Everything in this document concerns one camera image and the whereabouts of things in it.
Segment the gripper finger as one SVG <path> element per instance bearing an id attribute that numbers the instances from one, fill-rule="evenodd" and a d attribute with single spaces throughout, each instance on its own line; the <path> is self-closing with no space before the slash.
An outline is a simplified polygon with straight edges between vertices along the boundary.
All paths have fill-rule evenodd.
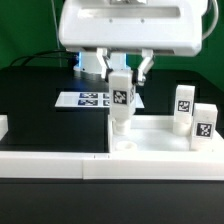
<path id="1" fill-rule="evenodd" d="M 98 48 L 96 52 L 97 59 L 101 65 L 101 78 L 106 80 L 108 72 L 110 71 L 110 51 L 108 48 Z"/>
<path id="2" fill-rule="evenodd" d="M 152 50 L 143 49 L 142 58 L 143 60 L 138 68 L 133 71 L 132 83 L 134 85 L 143 86 L 146 81 L 145 75 L 154 65 L 154 52 Z"/>

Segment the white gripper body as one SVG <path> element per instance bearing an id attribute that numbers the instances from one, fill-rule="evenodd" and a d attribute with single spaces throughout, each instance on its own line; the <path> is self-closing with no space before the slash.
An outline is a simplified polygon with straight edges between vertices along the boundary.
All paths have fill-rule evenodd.
<path id="1" fill-rule="evenodd" d="M 59 39 L 70 51 L 195 56 L 202 48 L 203 15 L 204 0 L 66 0 Z"/>

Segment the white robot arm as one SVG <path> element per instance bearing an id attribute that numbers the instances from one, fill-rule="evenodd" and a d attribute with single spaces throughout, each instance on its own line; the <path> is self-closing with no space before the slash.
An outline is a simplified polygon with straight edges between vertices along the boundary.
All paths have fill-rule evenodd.
<path id="1" fill-rule="evenodd" d="M 155 55 L 197 55 L 208 0 L 65 0 L 59 40 L 79 54 L 77 72 L 104 76 L 123 69 L 127 54 L 143 57 L 147 73 Z"/>

